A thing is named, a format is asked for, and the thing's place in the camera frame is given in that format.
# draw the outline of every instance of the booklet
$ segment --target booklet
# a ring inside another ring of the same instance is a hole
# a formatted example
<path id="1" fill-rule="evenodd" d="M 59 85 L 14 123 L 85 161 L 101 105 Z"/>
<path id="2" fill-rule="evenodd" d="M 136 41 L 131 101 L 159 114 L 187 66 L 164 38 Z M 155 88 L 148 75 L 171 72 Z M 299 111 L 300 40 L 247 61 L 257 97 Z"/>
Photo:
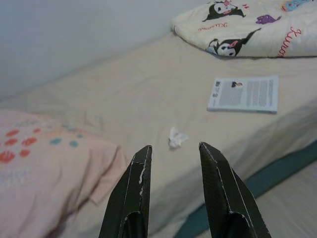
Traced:
<path id="1" fill-rule="evenodd" d="M 277 113 L 278 76 L 216 78 L 208 111 Z"/>

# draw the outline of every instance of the pink pillow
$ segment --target pink pillow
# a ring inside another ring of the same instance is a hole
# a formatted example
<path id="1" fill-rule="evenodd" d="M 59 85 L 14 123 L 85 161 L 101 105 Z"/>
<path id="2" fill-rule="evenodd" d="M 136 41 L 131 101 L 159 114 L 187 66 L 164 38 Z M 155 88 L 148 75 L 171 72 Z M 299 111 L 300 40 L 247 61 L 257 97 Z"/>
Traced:
<path id="1" fill-rule="evenodd" d="M 0 237 L 42 238 L 126 169 L 121 148 L 41 116 L 0 110 Z"/>

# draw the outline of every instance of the white wall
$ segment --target white wall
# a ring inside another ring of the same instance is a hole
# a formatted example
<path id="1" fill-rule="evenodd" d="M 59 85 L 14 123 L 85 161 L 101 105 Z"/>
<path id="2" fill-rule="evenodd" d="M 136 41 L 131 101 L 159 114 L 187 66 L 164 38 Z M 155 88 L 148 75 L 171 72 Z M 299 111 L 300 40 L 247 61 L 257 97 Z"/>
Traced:
<path id="1" fill-rule="evenodd" d="M 0 0 L 0 99 L 169 31 L 205 0 Z"/>

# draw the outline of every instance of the white tissue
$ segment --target white tissue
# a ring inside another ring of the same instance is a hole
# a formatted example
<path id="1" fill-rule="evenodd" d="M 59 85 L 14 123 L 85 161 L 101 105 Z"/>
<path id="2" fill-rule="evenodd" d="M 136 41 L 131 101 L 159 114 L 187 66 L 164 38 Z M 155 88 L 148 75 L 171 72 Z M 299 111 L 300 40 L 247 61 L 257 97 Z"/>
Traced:
<path id="1" fill-rule="evenodd" d="M 171 149 L 176 149 L 180 147 L 185 140 L 188 140 L 188 138 L 187 135 L 179 133 L 176 128 L 172 127 L 169 133 L 168 145 Z"/>

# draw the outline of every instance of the beige bed sheet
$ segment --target beige bed sheet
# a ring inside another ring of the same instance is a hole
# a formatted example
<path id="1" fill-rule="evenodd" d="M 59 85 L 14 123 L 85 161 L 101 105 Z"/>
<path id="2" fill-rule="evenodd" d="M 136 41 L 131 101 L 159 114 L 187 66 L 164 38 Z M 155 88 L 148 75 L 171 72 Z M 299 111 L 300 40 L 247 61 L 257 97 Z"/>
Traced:
<path id="1" fill-rule="evenodd" d="M 217 59 L 171 33 L 7 99 L 0 108 L 48 114 L 99 133 L 122 145 L 128 158 L 153 145 L 153 233 L 203 203 L 200 141 L 221 150 L 245 179 L 317 139 L 316 65 L 316 58 Z M 273 74 L 280 78 L 276 115 L 207 112 L 216 77 Z M 169 150 L 167 139 L 172 126 L 189 135 L 175 151 Z M 91 216 L 90 228 L 100 227 L 105 210 L 95 209 L 99 215 Z M 81 237 L 76 229 L 69 234 Z"/>

